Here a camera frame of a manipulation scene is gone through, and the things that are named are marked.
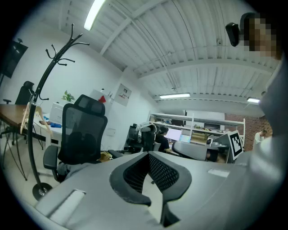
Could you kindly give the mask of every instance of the green plant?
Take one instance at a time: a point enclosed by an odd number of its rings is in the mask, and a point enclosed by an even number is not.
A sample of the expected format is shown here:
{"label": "green plant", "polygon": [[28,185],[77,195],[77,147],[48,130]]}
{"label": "green plant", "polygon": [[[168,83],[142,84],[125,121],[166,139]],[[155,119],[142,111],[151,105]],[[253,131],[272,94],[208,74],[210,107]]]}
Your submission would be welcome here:
{"label": "green plant", "polygon": [[68,102],[72,102],[72,101],[75,100],[75,98],[70,93],[68,93],[67,90],[65,91],[64,96],[62,97],[62,99],[66,100]]}

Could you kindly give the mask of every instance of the fluorescent light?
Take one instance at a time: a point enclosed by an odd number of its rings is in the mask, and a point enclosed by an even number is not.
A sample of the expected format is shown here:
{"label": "fluorescent light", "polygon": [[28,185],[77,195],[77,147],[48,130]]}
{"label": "fluorescent light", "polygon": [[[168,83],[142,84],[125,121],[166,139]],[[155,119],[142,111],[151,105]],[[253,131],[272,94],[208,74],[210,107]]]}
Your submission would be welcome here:
{"label": "fluorescent light", "polygon": [[251,98],[251,97],[250,97],[250,98],[247,99],[247,101],[248,101],[248,102],[258,103],[260,100],[257,99],[257,98]]}
{"label": "fluorescent light", "polygon": [[87,15],[85,24],[84,24],[84,28],[86,30],[91,30],[93,23],[95,21],[95,18],[98,14],[98,12],[100,11],[102,5],[104,4],[105,0],[94,0],[94,3],[91,6],[91,9]]}
{"label": "fluorescent light", "polygon": [[168,94],[168,95],[161,95],[160,98],[176,98],[176,97],[190,97],[190,93],[175,93],[175,94]]}

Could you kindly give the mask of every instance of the ceiling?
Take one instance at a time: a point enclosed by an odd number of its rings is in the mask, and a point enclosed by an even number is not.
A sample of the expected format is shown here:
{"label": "ceiling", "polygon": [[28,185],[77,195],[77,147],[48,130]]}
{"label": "ceiling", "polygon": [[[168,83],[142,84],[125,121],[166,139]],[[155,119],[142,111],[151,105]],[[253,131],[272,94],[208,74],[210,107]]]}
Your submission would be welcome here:
{"label": "ceiling", "polygon": [[48,1],[42,21],[67,34],[74,23],[91,48],[119,69],[133,69],[155,100],[189,92],[191,100],[246,104],[261,98],[278,65],[231,46],[225,25],[253,11],[239,0],[107,0],[87,31],[93,1]]}

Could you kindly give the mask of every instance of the black coat rack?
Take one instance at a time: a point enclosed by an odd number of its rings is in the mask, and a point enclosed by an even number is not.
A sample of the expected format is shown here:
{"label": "black coat rack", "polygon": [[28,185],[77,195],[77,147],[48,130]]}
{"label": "black coat rack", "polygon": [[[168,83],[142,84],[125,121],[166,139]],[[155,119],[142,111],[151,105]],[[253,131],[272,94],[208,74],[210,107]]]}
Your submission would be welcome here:
{"label": "black coat rack", "polygon": [[66,43],[65,46],[63,46],[63,48],[58,53],[52,44],[52,48],[55,52],[54,57],[51,57],[49,52],[48,52],[48,49],[46,49],[47,55],[49,58],[52,59],[52,62],[49,64],[48,68],[44,72],[44,74],[43,74],[43,76],[42,76],[42,78],[41,78],[41,80],[40,80],[40,82],[36,88],[36,91],[33,95],[34,96],[33,102],[31,103],[31,108],[30,108],[30,113],[29,113],[29,121],[28,121],[28,126],[27,126],[27,140],[28,140],[28,151],[29,151],[29,158],[30,158],[30,162],[31,162],[31,167],[32,167],[35,179],[37,181],[37,184],[33,187],[33,190],[32,190],[33,195],[34,195],[36,200],[39,200],[50,189],[52,189],[52,187],[49,184],[41,183],[38,172],[37,172],[36,164],[35,164],[34,154],[33,154],[32,129],[33,129],[34,113],[35,113],[35,109],[36,109],[36,101],[37,101],[38,97],[41,100],[49,100],[49,98],[42,99],[40,96],[40,93],[43,89],[43,86],[44,86],[49,74],[51,73],[52,69],[54,68],[54,66],[56,64],[59,64],[61,66],[67,66],[67,64],[59,63],[59,61],[61,61],[61,60],[67,60],[67,61],[75,62],[75,61],[68,59],[68,58],[61,58],[66,53],[66,51],[70,47],[77,45],[77,44],[89,45],[89,43],[83,43],[83,42],[75,43],[75,41],[77,41],[83,34],[78,35],[76,38],[72,38],[73,37],[73,29],[74,29],[74,24],[72,24],[72,31],[71,31],[71,36],[70,36],[69,41]]}

